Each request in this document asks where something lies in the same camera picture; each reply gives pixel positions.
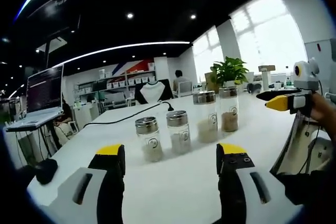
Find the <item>desk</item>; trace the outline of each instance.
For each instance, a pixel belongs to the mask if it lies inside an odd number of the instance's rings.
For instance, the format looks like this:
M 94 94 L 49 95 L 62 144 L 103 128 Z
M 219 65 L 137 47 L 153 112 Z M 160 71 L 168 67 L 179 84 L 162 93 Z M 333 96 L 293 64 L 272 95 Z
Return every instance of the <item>desk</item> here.
M 58 186 L 79 167 L 87 167 L 99 148 L 122 143 L 126 154 L 124 223 L 204 224 L 218 220 L 221 212 L 216 173 L 217 142 L 201 144 L 195 140 L 197 106 L 193 105 L 191 96 L 170 102 L 174 109 L 188 113 L 192 139 L 190 153 L 175 156 L 171 152 L 165 121 L 167 104 L 117 124 L 88 125 L 53 156 L 59 165 L 53 181 L 41 186 L 34 178 L 30 183 L 28 190 L 36 203 L 49 205 L 57 197 Z M 264 104 L 253 95 L 241 94 L 239 130 L 227 134 L 220 142 L 240 145 L 256 166 L 270 170 L 287 140 L 295 115 L 267 109 Z M 107 111 L 95 122 L 115 121 L 149 106 L 144 104 Z M 144 161 L 135 133 L 134 121 L 149 115 L 157 117 L 165 155 L 157 163 Z

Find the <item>laptop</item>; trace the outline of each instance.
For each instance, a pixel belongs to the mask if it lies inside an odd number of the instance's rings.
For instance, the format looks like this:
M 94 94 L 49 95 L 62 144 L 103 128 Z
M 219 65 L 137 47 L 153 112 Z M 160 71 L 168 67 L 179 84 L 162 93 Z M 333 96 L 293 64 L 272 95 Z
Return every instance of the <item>laptop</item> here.
M 49 68 L 28 77 L 26 117 L 7 126 L 7 131 L 34 130 L 63 113 L 63 68 Z

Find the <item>laptop screen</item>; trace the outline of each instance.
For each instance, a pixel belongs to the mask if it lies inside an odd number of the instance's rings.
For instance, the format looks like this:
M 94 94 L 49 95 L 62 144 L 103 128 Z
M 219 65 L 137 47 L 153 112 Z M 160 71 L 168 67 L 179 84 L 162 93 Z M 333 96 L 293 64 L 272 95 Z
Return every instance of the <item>laptop screen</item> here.
M 28 78 L 27 112 L 61 107 L 63 65 Z

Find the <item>green leaves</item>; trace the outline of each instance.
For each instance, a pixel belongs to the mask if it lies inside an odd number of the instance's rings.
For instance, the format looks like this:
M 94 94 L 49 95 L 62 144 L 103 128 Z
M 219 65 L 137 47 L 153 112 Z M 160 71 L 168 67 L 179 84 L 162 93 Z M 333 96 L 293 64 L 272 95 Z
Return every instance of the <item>green leaves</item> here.
M 210 67 L 213 72 L 211 82 L 220 84 L 221 86 L 223 86 L 226 81 L 247 82 L 244 74 L 249 70 L 244 68 L 243 64 L 245 64 L 245 62 L 241 59 L 230 57 L 225 57 L 225 62 L 214 62 L 213 66 Z

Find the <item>silver jar lid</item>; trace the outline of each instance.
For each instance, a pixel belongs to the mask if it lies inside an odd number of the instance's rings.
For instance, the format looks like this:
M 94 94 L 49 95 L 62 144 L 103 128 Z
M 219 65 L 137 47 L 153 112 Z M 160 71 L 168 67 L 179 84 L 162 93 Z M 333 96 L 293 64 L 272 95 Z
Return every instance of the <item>silver jar lid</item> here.
M 215 91 L 200 91 L 193 94 L 194 104 L 207 104 L 216 102 Z
M 171 127 L 179 127 L 188 123 L 187 112 L 177 110 L 167 113 L 167 125 Z
M 135 121 L 135 128 L 138 134 L 150 134 L 159 129 L 156 118 L 148 116 L 147 118 L 140 118 Z
M 229 88 L 220 88 L 219 89 L 219 97 L 220 98 L 232 98 L 238 96 L 237 87 L 229 87 Z

